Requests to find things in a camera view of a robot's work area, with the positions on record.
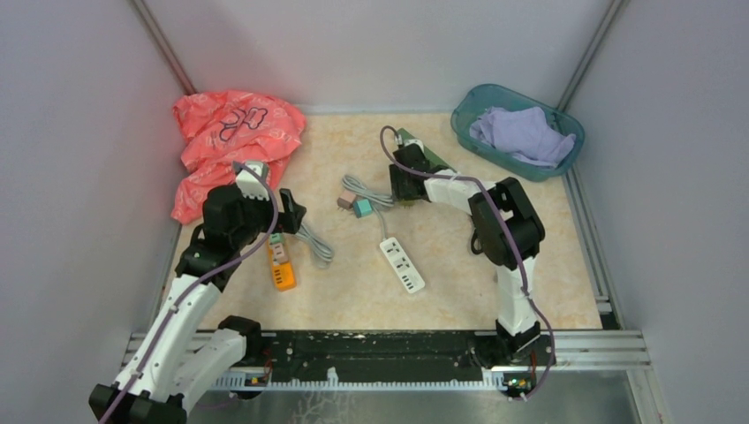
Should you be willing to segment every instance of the robotic arm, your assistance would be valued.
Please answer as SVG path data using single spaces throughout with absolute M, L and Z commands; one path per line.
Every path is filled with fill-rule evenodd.
M 431 163 L 417 140 L 406 141 L 393 152 L 396 160 L 414 170 L 444 176 L 457 176 L 456 172 L 442 165 Z M 488 192 L 495 205 L 511 217 L 505 223 L 511 231 L 528 277 L 528 293 L 533 290 L 533 265 L 539 253 L 539 244 L 546 233 L 536 215 L 526 192 L 515 178 L 506 178 L 499 183 L 482 182 L 492 187 Z M 498 314 L 496 331 L 508 360 L 519 360 L 526 356 L 541 334 L 533 309 L 522 291 L 522 279 L 518 264 L 511 253 L 486 198 L 473 182 L 445 178 L 422 178 L 390 165 L 390 185 L 397 201 L 425 200 L 452 205 L 471 216 L 475 234 L 483 253 L 495 265 L 498 286 Z
M 263 163 L 246 166 L 263 180 L 268 175 Z M 106 422 L 185 423 L 198 399 L 224 371 L 260 353 L 261 325 L 230 316 L 195 355 L 185 363 L 179 361 L 238 264 L 196 286 L 199 277 L 237 259 L 263 231 L 296 233 L 306 213 L 289 190 L 281 189 L 284 212 L 270 229 L 273 193 L 247 170 L 236 170 L 234 184 L 208 193 L 204 222 L 180 256 L 177 277 L 143 344 L 110 386 L 98 384 L 91 392 L 88 403 L 98 420 L 119 398 Z

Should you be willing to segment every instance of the red plastic bag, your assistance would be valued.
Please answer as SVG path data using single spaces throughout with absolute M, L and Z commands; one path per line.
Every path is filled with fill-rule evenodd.
M 171 217 L 182 224 L 202 216 L 208 191 L 234 182 L 231 163 L 263 161 L 276 188 L 290 154 L 301 145 L 306 119 L 289 103 L 243 91 L 201 93 L 179 99 L 172 108 L 185 138 L 183 179 Z

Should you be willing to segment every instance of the purple cloth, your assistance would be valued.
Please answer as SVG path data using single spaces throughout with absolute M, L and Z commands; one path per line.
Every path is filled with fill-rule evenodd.
M 565 137 L 551 129 L 539 107 L 517 112 L 489 108 L 471 124 L 469 134 L 519 161 L 545 168 L 556 168 L 575 144 L 575 134 Z

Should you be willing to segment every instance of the white power strip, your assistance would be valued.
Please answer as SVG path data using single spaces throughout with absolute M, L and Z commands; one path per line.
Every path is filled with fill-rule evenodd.
M 421 278 L 421 274 L 413 266 L 413 262 L 405 254 L 405 250 L 395 237 L 388 238 L 380 243 L 380 250 L 385 255 L 385 259 L 390 262 L 393 270 L 396 271 L 398 279 L 407 292 L 413 294 L 424 288 L 424 279 Z

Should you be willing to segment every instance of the teal plastic basket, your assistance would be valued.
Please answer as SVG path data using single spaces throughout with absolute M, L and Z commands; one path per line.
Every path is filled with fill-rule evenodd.
M 550 127 L 562 135 L 575 134 L 576 136 L 572 151 L 554 169 L 523 163 L 506 153 L 502 153 L 476 140 L 468 132 L 471 124 L 476 122 L 476 119 L 491 107 L 505 108 L 514 112 L 530 109 L 534 106 L 538 106 L 543 110 Z M 452 131 L 458 136 L 458 143 L 461 146 L 531 181 L 543 181 L 550 177 L 563 175 L 570 169 L 575 159 L 578 158 L 580 149 L 582 149 L 583 142 L 585 141 L 585 130 L 583 130 L 583 126 L 574 117 L 497 84 L 482 84 L 469 91 L 465 99 L 452 112 L 450 125 L 452 126 Z

